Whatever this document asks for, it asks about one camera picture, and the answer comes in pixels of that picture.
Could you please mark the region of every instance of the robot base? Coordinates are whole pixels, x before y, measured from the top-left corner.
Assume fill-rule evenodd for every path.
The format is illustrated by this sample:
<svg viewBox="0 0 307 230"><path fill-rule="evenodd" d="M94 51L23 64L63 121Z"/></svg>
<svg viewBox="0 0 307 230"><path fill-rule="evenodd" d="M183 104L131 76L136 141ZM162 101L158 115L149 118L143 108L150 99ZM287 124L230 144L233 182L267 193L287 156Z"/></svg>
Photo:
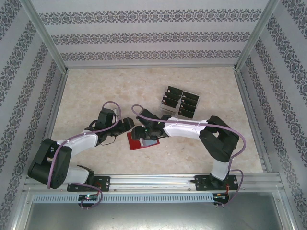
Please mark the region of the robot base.
<svg viewBox="0 0 307 230"><path fill-rule="evenodd" d="M110 188L110 177L109 176L95 176L93 186L98 187L102 192L108 192ZM97 192L96 189L78 186L74 184L68 184L67 186L68 192Z"/></svg>
<svg viewBox="0 0 307 230"><path fill-rule="evenodd" d="M233 191L238 189L238 181L235 175L227 175L222 184L216 186L212 183L212 177L210 175L197 175L195 180L191 181L195 183L196 191L214 191L214 190L228 190Z"/></svg>

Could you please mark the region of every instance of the patterned wallpaper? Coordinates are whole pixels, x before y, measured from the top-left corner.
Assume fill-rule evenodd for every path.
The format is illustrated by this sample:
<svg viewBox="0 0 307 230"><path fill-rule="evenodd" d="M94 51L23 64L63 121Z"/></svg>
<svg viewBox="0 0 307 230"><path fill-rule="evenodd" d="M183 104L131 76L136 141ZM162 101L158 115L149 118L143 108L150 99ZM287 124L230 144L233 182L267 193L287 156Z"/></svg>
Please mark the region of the patterned wallpaper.
<svg viewBox="0 0 307 230"><path fill-rule="evenodd" d="M280 1L241 70L272 167L307 229L307 1Z"/></svg>
<svg viewBox="0 0 307 230"><path fill-rule="evenodd" d="M28 162L46 132L61 80L18 0L0 2L0 229L8 226Z"/></svg>
<svg viewBox="0 0 307 230"><path fill-rule="evenodd" d="M235 64L268 0L34 0L68 67Z"/></svg>

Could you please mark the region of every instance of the metal plate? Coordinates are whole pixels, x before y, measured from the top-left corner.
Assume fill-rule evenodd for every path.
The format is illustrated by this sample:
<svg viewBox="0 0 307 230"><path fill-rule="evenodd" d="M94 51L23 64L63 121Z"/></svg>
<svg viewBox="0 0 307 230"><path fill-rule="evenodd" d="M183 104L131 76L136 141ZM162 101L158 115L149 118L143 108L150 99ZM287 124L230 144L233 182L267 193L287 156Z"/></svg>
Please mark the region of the metal plate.
<svg viewBox="0 0 307 230"><path fill-rule="evenodd" d="M100 188L102 192L108 192L110 188L110 177L109 176L95 176L93 186ZM96 192L97 190L86 187L86 186L68 184L67 191L68 192Z"/></svg>
<svg viewBox="0 0 307 230"><path fill-rule="evenodd" d="M208 175L197 175L195 176L195 180L198 182L196 184L196 191L212 191L217 190L212 185L210 186L210 178ZM238 181L236 179L235 175L228 175L226 178L226 183L222 188L219 188L218 190L225 190L226 191L226 185L229 185L229 190L237 190L238 189Z"/></svg>
<svg viewBox="0 0 307 230"><path fill-rule="evenodd" d="M97 175L109 176L112 180L109 190L112 193L191 193L196 191L195 184L190 182L195 180L197 175L209 174L146 174L146 175ZM236 175L241 181L240 173ZM240 192L276 192L284 191L283 183L278 172L256 172L244 173L244 180ZM58 189L47 189L46 185L27 178L23 187L23 194L71 194L67 191L67 184L61 185Z"/></svg>
<svg viewBox="0 0 307 230"><path fill-rule="evenodd" d="M211 203L33 204L26 230L280 230L271 194L240 193L225 208Z"/></svg>
<svg viewBox="0 0 307 230"><path fill-rule="evenodd" d="M85 200L86 194L40 194L35 195L34 204L76 204ZM100 198L85 200L93 204ZM213 203L212 193L176 193L176 194L103 194L103 204L160 204L160 203Z"/></svg>

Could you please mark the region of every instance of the decorative border pattern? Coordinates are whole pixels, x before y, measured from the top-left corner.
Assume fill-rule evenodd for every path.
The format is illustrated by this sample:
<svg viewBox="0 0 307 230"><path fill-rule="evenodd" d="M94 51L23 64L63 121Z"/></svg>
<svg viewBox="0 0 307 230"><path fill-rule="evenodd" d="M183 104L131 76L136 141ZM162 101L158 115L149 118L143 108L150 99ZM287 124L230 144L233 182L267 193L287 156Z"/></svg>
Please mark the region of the decorative border pattern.
<svg viewBox="0 0 307 230"><path fill-rule="evenodd" d="M14 21L17 13L21 9L18 0L7 0L0 10L0 41L5 36L11 23Z"/></svg>
<svg viewBox="0 0 307 230"><path fill-rule="evenodd" d="M260 132L260 136L261 136L261 140L262 140L262 142L263 142L263 146L264 146L265 151L266 151L266 153L267 153L267 156L268 156L268 159L269 159L270 166L271 166L271 168L273 169L274 167L273 167L273 164L272 164L270 155L269 155L268 148L267 148L266 143L265 143L265 141L264 141L264 137L263 137L263 134L262 134L262 131L261 131L261 128L260 128L260 124L259 124L258 118L257 118L257 116L256 116L256 110L255 110L255 108L254 108L253 102L252 102L252 100L251 100L251 98L250 98L250 94L249 94L248 88L247 88L246 83L245 83L244 75L243 75L242 71L240 71L240 73L241 73L242 80L243 80L244 85L245 85L245 88L246 88L246 92L247 92L247 94L248 94L248 99L249 99L249 101L250 101L251 108L252 108L253 113L254 113L254 115L255 115L254 117L255 117L255 120L256 120L256 122L257 122L258 130L259 130L259 132Z"/></svg>
<svg viewBox="0 0 307 230"><path fill-rule="evenodd" d="M47 56L47 52L48 49L43 43L39 48L32 67L24 82L24 86L20 92L18 101L14 107L14 111L12 112L12 116L9 119L9 123L6 125L7 129L4 131L0 143L0 173L2 172L2 167L5 164L5 159L8 157L8 153L11 150L12 142L15 139L21 118L23 117L24 111L30 100L36 80Z"/></svg>
<svg viewBox="0 0 307 230"><path fill-rule="evenodd" d="M52 114L52 110L53 110L53 105L54 105L54 102L56 101L56 98L57 98L57 95L58 95L59 85L61 84L62 78L64 77L65 74L66 73L62 73L60 78L59 78L59 82L58 82L58 85L57 85L57 90L56 90L56 93L54 94L54 98L53 98L53 101L52 101L51 109L50 109L50 112L49 112L49 115L48 115L48 120L47 120L45 129L44 129L42 141L45 139L45 134L47 132L47 128L48 128L48 124L49 124L49 119L51 118L51 114Z"/></svg>
<svg viewBox="0 0 307 230"><path fill-rule="evenodd" d="M291 76L294 79L294 83L299 89L300 94L303 96L303 100L307 106L306 70L303 65L301 65L301 61L297 58L294 49L292 49L289 40L287 40L287 37L278 24L275 16L272 16L269 19L266 27L271 34L279 53L282 55L285 65L292 74Z"/></svg>
<svg viewBox="0 0 307 230"><path fill-rule="evenodd" d="M12 80L15 78L17 70L19 69L22 60L36 34L36 29L31 21L29 21L23 30L23 34L18 39L16 46L9 60L6 62L6 66L0 75L0 107L7 95L8 90L11 87Z"/></svg>
<svg viewBox="0 0 307 230"><path fill-rule="evenodd" d="M246 42L249 32L166 32L124 34L52 35L56 45L156 43L156 42Z"/></svg>
<svg viewBox="0 0 307 230"><path fill-rule="evenodd" d="M291 161L289 160L287 149L284 147L283 139L280 135L278 126L276 125L274 115L268 103L268 98L265 95L264 89L259 80L258 73L250 57L247 58L245 64L248 69L252 83L254 85L254 89L257 93L257 97L258 97L260 106L262 108L263 114L265 116L266 123L270 130L270 135L272 137L275 149L277 151L277 155L280 158L281 167L286 176L287 182L289 184L289 188L291 189L291 194L294 198L294 202L296 203L297 211L300 213L300 218L302 219L304 228L307 228L307 204L306 204L306 199L303 198L303 195L304 195L303 190L300 188L300 183L297 182L297 175L295 174L293 165Z"/></svg>
<svg viewBox="0 0 307 230"><path fill-rule="evenodd" d="M64 61L238 58L241 50L158 50L61 53Z"/></svg>
<svg viewBox="0 0 307 230"><path fill-rule="evenodd" d="M277 101L279 102L285 121L288 124L290 133L295 141L295 146L298 148L298 153L301 154L301 160L305 163L304 166L307 167L307 138L304 136L305 133L302 131L302 126L298 123L295 112L292 111L293 107L291 106L291 102L288 100L286 91L283 89L282 81L279 79L273 62L261 39L256 42L255 49L265 72L268 75L268 79Z"/></svg>
<svg viewBox="0 0 307 230"><path fill-rule="evenodd" d="M255 22L260 9L85 11L40 13L45 25L157 22Z"/></svg>
<svg viewBox="0 0 307 230"><path fill-rule="evenodd" d="M16 198L16 194L18 192L18 187L20 185L20 181L23 177L23 173L25 170L25 166L28 160L28 155L32 147L33 140L35 138L35 134L38 128L38 124L42 117L44 107L46 104L46 100L52 85L52 81L54 79L55 73L57 70L57 65L55 61L52 61L51 66L48 70L48 74L46 76L46 80L44 82L42 91L40 93L39 99L36 103L36 108L33 112L32 119L30 121L29 129L24 138L23 147L21 148L21 152L16 161L16 165L14 167L14 173L12 174L12 179L10 179L9 187L7 188L7 193L4 196L4 202L1 204L0 210L0 229L5 229L5 225L10 217L13 202ZM59 89L59 83L56 90L56 95Z"/></svg>
<svg viewBox="0 0 307 230"><path fill-rule="evenodd" d="M282 0L283 5L292 16L293 21L307 39L307 7L302 0Z"/></svg>

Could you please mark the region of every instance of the black wire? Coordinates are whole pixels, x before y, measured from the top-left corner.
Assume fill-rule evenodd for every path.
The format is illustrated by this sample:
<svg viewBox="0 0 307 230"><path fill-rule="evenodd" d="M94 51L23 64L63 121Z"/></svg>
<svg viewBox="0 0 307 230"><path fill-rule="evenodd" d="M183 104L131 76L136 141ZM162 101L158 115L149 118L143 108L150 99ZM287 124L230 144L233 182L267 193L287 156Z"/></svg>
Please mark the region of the black wire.
<svg viewBox="0 0 307 230"><path fill-rule="evenodd" d="M93 124L95 124L96 122L97 122L97 120L92 121L92 122L90 123L89 127L92 127Z"/></svg>
<svg viewBox="0 0 307 230"><path fill-rule="evenodd" d="M117 136L114 136L115 138L114 138L114 141L113 142L111 142L111 143L108 143L108 144L105 144L105 145L110 145L110 144L113 144L114 142L115 142L115 140L116 140L116 137Z"/></svg>

